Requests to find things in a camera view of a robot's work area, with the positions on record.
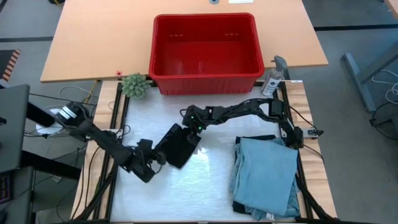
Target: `folded towel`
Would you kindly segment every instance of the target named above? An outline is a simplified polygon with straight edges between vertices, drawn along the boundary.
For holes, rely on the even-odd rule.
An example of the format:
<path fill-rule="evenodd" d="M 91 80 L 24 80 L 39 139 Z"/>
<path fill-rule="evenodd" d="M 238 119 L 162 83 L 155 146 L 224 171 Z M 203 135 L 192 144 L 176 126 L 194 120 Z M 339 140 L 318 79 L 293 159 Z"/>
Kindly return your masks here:
<path fill-rule="evenodd" d="M 242 138 L 237 144 L 235 178 L 231 183 L 233 198 L 247 206 L 252 214 L 257 214 L 254 215 L 256 219 L 262 215 L 251 209 L 279 216 L 289 212 L 289 195 L 291 191 L 295 192 L 292 186 L 297 151 L 281 146 L 281 143 L 281 139 L 260 141 Z"/>

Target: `desk leg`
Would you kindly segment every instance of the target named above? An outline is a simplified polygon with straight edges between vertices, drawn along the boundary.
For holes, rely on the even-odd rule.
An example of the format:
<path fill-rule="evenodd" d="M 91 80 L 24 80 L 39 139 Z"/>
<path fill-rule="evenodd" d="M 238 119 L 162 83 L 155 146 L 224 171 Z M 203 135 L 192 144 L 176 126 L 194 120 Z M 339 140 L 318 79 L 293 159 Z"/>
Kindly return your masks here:
<path fill-rule="evenodd" d="M 387 67 L 393 61 L 398 58 L 398 42 L 396 42 L 387 52 L 382 54 L 377 60 L 375 60 L 372 64 L 369 65 L 368 68 L 361 71 L 353 56 L 350 53 L 345 53 L 343 55 L 343 59 L 346 61 L 347 66 L 349 68 L 349 72 L 351 76 L 355 80 L 355 84 L 358 87 L 358 90 L 362 96 L 364 104 L 369 112 L 375 112 L 376 106 L 373 102 L 373 98 L 369 91 L 366 82 L 369 81 L 373 76 L 379 73 L 383 68 Z"/>
<path fill-rule="evenodd" d="M 81 169 L 76 167 L 22 150 L 21 167 L 26 166 L 32 166 L 36 170 L 74 180 L 78 180 L 80 178 L 81 172 Z"/>

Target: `wooden tabletop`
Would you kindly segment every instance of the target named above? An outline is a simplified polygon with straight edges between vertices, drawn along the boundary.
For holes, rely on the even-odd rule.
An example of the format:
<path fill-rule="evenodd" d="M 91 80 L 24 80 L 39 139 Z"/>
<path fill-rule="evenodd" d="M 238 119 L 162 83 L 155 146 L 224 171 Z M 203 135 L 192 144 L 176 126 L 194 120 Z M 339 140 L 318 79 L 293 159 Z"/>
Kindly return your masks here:
<path fill-rule="evenodd" d="M 394 17 L 398 19 L 398 0 L 387 0 L 386 3 L 391 9 Z"/>
<path fill-rule="evenodd" d="M 101 129 L 108 129 L 111 117 L 112 117 L 112 110 L 109 108 L 109 103 L 114 101 L 116 96 L 116 87 L 118 82 L 116 81 L 108 81 L 103 82 L 101 93 L 98 99 L 97 110 L 95 113 L 94 123 Z M 305 95 L 304 85 L 302 82 L 286 82 L 287 85 L 287 93 L 289 96 L 289 103 L 292 107 L 300 112 L 309 121 L 312 121 L 310 108 L 308 106 L 307 97 Z M 118 110 L 118 118 L 117 118 L 117 127 L 120 126 L 120 117 L 121 112 L 123 110 L 123 102 L 124 98 L 121 100 L 121 106 Z M 302 128 L 309 128 L 310 126 L 301 118 L 299 117 L 294 111 L 292 111 L 292 116 L 294 120 L 294 124 L 296 126 Z M 319 144 L 317 140 L 312 139 L 305 139 L 304 143 L 315 149 L 316 151 L 320 152 Z M 100 177 L 102 164 L 103 164 L 103 157 L 104 151 L 100 150 L 96 153 L 95 158 L 93 159 L 93 163 L 91 165 L 91 173 L 90 173 L 90 185 L 87 186 L 87 178 L 88 178 L 88 164 L 93 157 L 95 150 L 97 149 L 97 144 L 93 141 L 88 143 L 87 153 L 85 157 L 85 168 L 82 170 L 84 173 L 84 185 L 83 185 L 83 195 L 82 195 L 82 202 L 78 207 L 78 211 L 75 216 L 78 216 L 84 209 L 84 199 L 86 197 L 86 189 L 88 187 L 88 203 L 91 201 L 92 196 L 94 195 L 96 184 Z M 305 178 L 307 182 L 307 187 L 317 202 L 323 207 L 323 209 L 331 216 L 336 217 L 335 206 L 333 203 L 333 199 L 331 197 L 331 192 L 328 183 L 328 177 L 326 176 L 325 166 L 323 165 L 322 160 L 318 155 L 313 153 L 312 151 L 308 150 L 307 148 L 303 148 L 300 150 L 300 154 L 302 157 L 302 164 L 305 173 Z M 73 210 L 75 211 L 76 207 L 78 206 L 78 201 L 80 198 L 80 190 L 82 188 L 81 185 L 81 177 L 78 184 L 78 189 L 75 196 L 75 203 L 73 204 Z M 100 218 L 104 218 L 105 209 L 106 209 L 106 200 L 108 198 L 108 192 L 105 193 L 102 203 L 101 203 L 101 210 L 99 213 Z M 302 216 L 305 217 L 305 207 L 302 200 L 301 193 L 298 194 L 300 209 L 302 211 Z"/>
<path fill-rule="evenodd" d="M 117 71 L 148 74 L 155 16 L 223 12 L 254 15 L 266 67 L 275 66 L 275 55 L 291 67 L 328 64 L 301 0 L 68 0 L 40 81 L 116 79 Z"/>

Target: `small succulent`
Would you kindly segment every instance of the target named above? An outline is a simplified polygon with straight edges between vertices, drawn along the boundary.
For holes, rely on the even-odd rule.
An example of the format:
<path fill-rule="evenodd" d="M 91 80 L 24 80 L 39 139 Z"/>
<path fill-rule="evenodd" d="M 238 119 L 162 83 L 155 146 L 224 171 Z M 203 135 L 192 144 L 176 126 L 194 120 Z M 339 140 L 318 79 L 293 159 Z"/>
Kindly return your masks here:
<path fill-rule="evenodd" d="M 150 87 L 149 84 L 152 83 L 150 80 L 146 80 L 145 75 L 140 73 L 135 73 L 129 75 L 122 79 L 122 92 L 128 96 L 135 99 L 141 99 L 146 96 L 146 90 Z"/>

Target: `red plastic bin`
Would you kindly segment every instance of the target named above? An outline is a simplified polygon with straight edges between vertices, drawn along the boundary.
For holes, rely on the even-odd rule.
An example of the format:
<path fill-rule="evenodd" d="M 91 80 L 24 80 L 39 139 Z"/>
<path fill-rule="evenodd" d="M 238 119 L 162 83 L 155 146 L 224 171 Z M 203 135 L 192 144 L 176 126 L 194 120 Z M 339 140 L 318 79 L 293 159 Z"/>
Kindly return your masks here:
<path fill-rule="evenodd" d="M 149 75 L 163 95 L 248 93 L 264 70 L 249 13 L 155 18 Z"/>

